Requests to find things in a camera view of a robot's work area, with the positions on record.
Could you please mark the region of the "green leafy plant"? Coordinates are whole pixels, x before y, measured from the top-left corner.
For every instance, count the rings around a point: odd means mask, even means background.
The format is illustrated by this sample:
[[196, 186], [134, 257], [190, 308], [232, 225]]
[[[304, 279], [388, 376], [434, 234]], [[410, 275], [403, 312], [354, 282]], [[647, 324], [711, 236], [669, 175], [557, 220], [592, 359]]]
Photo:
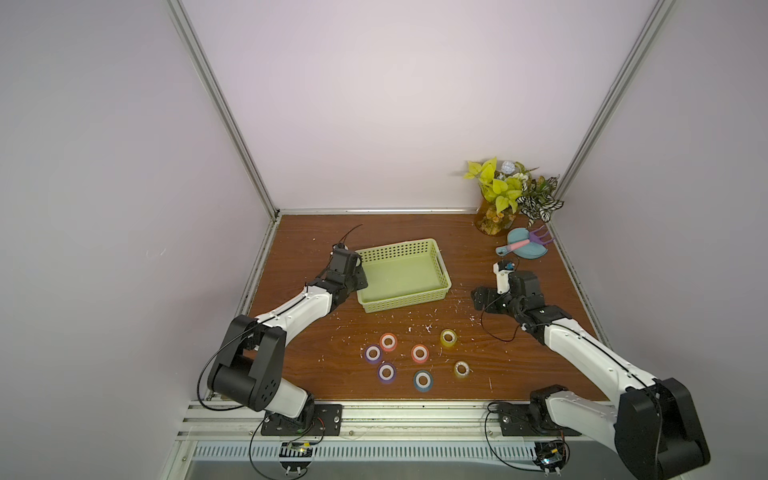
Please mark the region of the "green leafy plant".
[[532, 226], [536, 222], [549, 222], [564, 205], [555, 198], [559, 178], [537, 176], [535, 171], [536, 168], [527, 168], [521, 162], [493, 157], [481, 162], [469, 161], [464, 178], [477, 183], [482, 202], [494, 203], [499, 212], [511, 208], [517, 214], [516, 219], [522, 216]]

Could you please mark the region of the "left controller board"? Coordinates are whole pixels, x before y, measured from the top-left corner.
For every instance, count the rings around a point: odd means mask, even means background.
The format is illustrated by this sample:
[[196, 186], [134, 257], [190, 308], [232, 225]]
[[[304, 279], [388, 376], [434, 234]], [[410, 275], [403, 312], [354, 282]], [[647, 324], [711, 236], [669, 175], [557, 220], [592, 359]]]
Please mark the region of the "left controller board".
[[284, 442], [278, 460], [288, 479], [300, 479], [308, 473], [313, 461], [315, 445], [309, 442]]

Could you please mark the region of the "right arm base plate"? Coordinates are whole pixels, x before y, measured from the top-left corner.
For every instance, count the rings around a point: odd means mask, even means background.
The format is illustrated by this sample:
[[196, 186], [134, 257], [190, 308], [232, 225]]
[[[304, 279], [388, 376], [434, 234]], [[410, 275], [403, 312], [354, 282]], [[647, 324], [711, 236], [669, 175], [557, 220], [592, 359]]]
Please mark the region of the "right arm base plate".
[[503, 436], [578, 437], [581, 433], [556, 424], [546, 408], [537, 403], [501, 402], [491, 407]]

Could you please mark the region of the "aluminium front rail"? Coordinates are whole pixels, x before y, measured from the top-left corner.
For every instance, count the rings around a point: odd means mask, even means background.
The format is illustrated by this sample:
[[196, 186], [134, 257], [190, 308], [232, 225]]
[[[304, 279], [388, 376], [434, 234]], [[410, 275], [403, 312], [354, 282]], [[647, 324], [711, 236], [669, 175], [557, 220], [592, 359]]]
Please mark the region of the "aluminium front rail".
[[[495, 414], [485, 401], [393, 400], [342, 401], [341, 416], [317, 421], [331, 440], [457, 440], [502, 437]], [[247, 440], [264, 415], [249, 409], [211, 411], [197, 404], [187, 408], [178, 440]]]

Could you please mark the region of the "purple tape roll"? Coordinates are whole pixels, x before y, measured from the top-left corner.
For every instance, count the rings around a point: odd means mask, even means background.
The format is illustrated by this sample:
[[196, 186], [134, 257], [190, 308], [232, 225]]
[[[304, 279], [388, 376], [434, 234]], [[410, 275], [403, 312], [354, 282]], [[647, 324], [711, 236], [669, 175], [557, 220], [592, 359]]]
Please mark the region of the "purple tape roll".
[[391, 384], [396, 377], [396, 368], [388, 362], [383, 362], [378, 366], [377, 377], [382, 384]]
[[366, 362], [378, 365], [382, 361], [382, 350], [379, 345], [369, 345], [363, 353]]

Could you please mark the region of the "red tape roll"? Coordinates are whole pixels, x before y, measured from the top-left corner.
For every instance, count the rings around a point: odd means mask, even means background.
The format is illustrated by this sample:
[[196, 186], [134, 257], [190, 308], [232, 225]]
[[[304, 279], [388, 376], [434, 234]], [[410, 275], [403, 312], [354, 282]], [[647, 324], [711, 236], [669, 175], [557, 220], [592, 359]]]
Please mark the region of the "red tape roll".
[[384, 352], [393, 352], [398, 346], [398, 339], [393, 333], [384, 333], [379, 344]]
[[411, 358], [416, 364], [425, 364], [429, 356], [429, 349], [423, 344], [414, 345], [411, 349]]

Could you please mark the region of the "yellow tape roll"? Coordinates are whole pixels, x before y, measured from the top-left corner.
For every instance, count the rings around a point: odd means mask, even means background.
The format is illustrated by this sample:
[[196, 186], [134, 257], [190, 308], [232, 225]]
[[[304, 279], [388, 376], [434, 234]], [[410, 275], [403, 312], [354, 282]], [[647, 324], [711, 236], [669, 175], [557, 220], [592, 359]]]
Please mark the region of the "yellow tape roll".
[[440, 344], [443, 348], [451, 349], [458, 342], [458, 335], [452, 329], [444, 329], [440, 333]]

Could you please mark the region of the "clear amber tape roll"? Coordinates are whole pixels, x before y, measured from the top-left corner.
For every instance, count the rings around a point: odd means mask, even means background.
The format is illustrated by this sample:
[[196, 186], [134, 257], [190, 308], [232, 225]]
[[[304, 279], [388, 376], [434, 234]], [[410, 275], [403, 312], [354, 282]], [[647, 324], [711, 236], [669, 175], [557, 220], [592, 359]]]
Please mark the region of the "clear amber tape roll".
[[467, 378], [470, 374], [470, 367], [469, 365], [464, 361], [457, 361], [454, 364], [454, 375], [459, 378]]

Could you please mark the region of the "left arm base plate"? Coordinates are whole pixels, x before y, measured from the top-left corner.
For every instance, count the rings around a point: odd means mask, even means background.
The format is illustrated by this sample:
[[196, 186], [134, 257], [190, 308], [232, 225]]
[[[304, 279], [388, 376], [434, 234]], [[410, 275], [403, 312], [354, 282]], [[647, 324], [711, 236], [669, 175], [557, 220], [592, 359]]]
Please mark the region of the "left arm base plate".
[[276, 436], [338, 436], [343, 419], [339, 403], [311, 403], [297, 418], [270, 412], [261, 427], [261, 435]]

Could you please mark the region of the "controller board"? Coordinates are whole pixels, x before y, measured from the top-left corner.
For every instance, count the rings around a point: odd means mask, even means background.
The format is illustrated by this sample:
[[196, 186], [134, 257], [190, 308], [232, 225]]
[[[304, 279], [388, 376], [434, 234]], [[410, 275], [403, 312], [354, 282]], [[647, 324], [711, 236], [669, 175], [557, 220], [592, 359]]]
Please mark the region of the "controller board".
[[315, 445], [309, 442], [284, 442], [278, 460], [288, 479], [300, 479], [308, 473], [313, 461]]
[[560, 475], [570, 459], [569, 447], [562, 439], [536, 442], [533, 463], [546, 475]]

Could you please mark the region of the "amber vase with flowers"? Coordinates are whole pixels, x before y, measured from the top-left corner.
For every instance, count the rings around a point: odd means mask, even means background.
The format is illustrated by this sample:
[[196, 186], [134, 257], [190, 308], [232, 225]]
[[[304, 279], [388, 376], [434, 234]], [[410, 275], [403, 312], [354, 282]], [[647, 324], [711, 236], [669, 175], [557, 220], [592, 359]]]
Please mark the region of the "amber vase with flowers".
[[502, 236], [512, 228], [516, 216], [511, 208], [499, 212], [494, 203], [484, 200], [475, 214], [473, 224], [484, 235]]

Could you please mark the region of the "right controller board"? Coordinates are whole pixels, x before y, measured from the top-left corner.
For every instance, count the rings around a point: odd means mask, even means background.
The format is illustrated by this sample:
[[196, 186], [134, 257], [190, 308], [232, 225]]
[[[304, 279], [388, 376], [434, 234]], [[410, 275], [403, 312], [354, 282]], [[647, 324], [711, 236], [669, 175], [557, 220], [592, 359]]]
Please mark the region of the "right controller board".
[[560, 475], [570, 459], [569, 447], [562, 439], [536, 442], [533, 463], [546, 475]]

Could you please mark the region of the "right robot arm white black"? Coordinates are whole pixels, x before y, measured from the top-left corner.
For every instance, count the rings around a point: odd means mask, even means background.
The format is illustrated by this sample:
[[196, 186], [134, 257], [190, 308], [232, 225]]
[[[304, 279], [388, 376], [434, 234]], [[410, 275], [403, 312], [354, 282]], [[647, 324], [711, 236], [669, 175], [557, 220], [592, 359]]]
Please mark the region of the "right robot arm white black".
[[548, 430], [574, 430], [615, 452], [637, 479], [671, 479], [708, 465], [711, 453], [690, 391], [633, 365], [549, 305], [530, 271], [496, 269], [493, 287], [471, 293], [480, 313], [507, 315], [559, 354], [607, 398], [587, 400], [561, 386], [532, 393], [532, 415]]

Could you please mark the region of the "pink purple toy rake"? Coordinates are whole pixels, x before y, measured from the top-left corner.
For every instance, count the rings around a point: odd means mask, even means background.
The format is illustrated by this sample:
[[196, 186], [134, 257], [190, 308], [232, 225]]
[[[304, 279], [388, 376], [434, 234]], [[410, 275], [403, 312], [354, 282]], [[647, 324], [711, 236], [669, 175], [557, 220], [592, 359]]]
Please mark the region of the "pink purple toy rake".
[[546, 225], [535, 230], [515, 228], [507, 234], [507, 248], [519, 250], [531, 244], [546, 247], [554, 241], [554, 238]]

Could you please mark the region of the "green perforated storage basket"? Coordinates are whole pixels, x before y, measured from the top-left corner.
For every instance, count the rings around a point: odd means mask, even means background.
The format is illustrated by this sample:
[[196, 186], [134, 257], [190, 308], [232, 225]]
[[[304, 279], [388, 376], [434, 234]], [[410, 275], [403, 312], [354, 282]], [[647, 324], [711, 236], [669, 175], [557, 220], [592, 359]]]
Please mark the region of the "green perforated storage basket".
[[366, 313], [443, 300], [452, 282], [433, 238], [358, 250], [368, 286], [357, 291]]

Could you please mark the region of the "blue tape roll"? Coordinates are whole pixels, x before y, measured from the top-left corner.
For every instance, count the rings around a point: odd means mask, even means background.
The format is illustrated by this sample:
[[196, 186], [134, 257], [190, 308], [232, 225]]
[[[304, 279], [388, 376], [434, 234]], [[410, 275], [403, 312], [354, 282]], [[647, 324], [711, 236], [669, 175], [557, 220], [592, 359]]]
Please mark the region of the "blue tape roll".
[[414, 374], [413, 383], [418, 392], [426, 393], [433, 388], [434, 380], [429, 371], [419, 370]]

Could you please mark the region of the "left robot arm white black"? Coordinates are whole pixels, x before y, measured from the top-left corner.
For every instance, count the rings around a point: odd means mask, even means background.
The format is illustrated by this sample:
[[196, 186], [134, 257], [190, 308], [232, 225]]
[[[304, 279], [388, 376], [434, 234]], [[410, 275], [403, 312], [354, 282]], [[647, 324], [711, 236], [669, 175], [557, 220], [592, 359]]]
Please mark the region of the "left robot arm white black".
[[308, 429], [314, 397], [282, 377], [286, 347], [367, 286], [361, 255], [342, 243], [334, 245], [326, 267], [295, 297], [265, 314], [231, 321], [219, 351], [204, 368], [208, 389]]

